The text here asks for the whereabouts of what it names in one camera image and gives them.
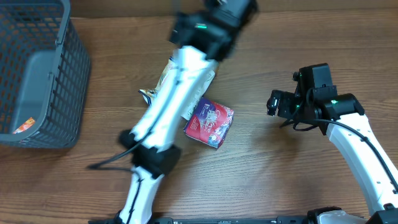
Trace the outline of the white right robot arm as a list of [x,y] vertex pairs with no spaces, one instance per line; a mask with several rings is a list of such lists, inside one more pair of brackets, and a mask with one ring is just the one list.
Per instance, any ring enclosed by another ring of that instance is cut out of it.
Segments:
[[298,86],[293,93],[273,90],[267,114],[284,118],[282,125],[295,131],[318,128],[339,150],[363,192],[369,218],[325,207],[309,211],[308,223],[397,223],[397,168],[354,95],[339,95],[334,85]]

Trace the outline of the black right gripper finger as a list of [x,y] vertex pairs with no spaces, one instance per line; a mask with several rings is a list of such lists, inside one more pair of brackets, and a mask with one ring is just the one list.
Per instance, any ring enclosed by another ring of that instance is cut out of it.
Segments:
[[267,105],[267,115],[275,116],[277,111],[277,105]]
[[280,100],[280,91],[279,90],[272,90],[271,96],[268,99],[268,105],[277,105]]

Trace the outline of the small orange noodle packet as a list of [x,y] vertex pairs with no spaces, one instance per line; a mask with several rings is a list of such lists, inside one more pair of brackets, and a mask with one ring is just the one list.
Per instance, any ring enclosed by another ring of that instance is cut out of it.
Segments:
[[20,125],[13,133],[18,134],[28,130],[35,124],[35,119],[30,117],[27,121],[25,121],[22,125]]

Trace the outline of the red purple pad package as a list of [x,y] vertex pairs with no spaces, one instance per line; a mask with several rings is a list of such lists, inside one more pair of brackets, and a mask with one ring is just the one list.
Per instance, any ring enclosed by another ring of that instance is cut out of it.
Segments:
[[202,97],[184,127],[184,133],[218,149],[233,123],[234,110]]

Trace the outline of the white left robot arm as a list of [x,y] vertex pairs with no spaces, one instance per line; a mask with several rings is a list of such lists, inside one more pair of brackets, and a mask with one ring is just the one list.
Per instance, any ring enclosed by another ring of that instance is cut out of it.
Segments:
[[110,162],[132,155],[125,206],[107,223],[150,221],[159,185],[181,155],[174,139],[184,109],[209,72],[231,53],[239,33],[257,11],[255,0],[230,0],[205,1],[204,10],[177,13],[170,34],[170,42],[177,46],[170,75],[140,121],[121,132],[119,141],[126,150],[88,166],[91,170],[109,170]]

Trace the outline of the yellow snack chip bag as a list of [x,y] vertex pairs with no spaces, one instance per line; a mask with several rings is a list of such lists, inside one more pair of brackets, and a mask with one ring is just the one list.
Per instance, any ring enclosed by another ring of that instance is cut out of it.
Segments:
[[[170,71],[174,69],[175,64],[176,63],[175,63],[174,58],[170,57],[169,61],[168,61],[168,64],[164,68],[156,87],[155,88],[151,88],[151,89],[141,89],[141,90],[139,90],[139,93],[143,96],[144,100],[146,101],[146,103],[149,106],[157,98],[157,95],[159,94],[159,91],[162,88],[163,82],[169,76]],[[202,84],[202,86],[198,87],[195,90],[195,92],[194,92],[193,96],[191,97],[189,103],[185,107],[185,109],[184,109],[184,111],[182,113],[182,118],[184,118],[185,120],[189,120],[192,117],[194,109],[196,108],[200,98],[205,94],[205,92],[207,91],[208,87],[211,85],[213,79],[216,77],[217,71],[218,71],[218,69],[210,70],[208,72],[208,74],[206,75],[205,82]]]

